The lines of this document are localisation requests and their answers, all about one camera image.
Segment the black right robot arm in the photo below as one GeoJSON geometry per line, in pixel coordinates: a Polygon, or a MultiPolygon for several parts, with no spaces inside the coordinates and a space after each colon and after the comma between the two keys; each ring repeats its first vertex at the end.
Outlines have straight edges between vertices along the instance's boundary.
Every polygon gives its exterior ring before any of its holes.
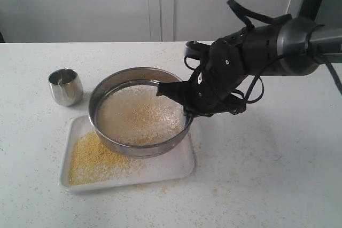
{"type": "Polygon", "coordinates": [[[306,18],[282,25],[242,29],[211,45],[187,42],[186,57],[199,60],[187,81],[159,83],[157,95],[181,104],[197,116],[239,114],[252,103],[252,86],[238,86],[248,76],[256,84],[263,76],[305,76],[326,65],[337,88],[341,81],[333,68],[341,62],[341,29],[306,18]]]}

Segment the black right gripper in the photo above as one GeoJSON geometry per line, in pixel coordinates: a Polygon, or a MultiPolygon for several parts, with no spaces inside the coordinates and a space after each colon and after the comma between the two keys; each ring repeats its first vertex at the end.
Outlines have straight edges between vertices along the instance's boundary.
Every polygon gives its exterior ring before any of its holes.
{"type": "Polygon", "coordinates": [[[159,82],[157,96],[181,104],[193,117],[243,113],[246,104],[235,96],[243,94],[236,88],[246,78],[239,47],[225,38],[210,46],[208,58],[200,61],[188,81],[159,82]]]}

